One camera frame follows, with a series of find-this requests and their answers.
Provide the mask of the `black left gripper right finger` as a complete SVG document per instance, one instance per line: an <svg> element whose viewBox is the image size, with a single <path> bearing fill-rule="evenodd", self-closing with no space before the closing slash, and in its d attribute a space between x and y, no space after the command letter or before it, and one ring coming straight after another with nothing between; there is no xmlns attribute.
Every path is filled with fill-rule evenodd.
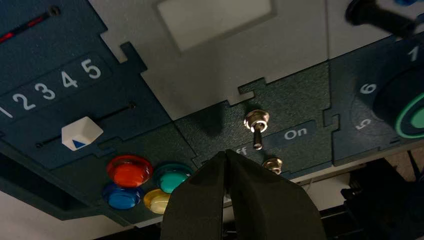
<svg viewBox="0 0 424 240"><path fill-rule="evenodd" d="M239 240L325 240L321 215L299 185L226 150L227 189Z"/></svg>

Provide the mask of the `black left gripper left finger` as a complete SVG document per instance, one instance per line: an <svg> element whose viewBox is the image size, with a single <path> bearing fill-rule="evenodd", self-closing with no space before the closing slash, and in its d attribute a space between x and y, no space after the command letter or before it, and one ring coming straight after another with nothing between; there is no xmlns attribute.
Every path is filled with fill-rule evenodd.
<svg viewBox="0 0 424 240"><path fill-rule="evenodd" d="M171 193L162 240L222 239L226 163L225 152L218 152Z"/></svg>

